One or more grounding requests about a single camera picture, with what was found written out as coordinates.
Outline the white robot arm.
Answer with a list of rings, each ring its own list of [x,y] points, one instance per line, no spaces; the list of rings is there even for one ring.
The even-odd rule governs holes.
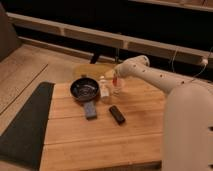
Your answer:
[[[140,55],[115,67],[166,94],[162,171],[213,171],[213,84],[149,66]]]

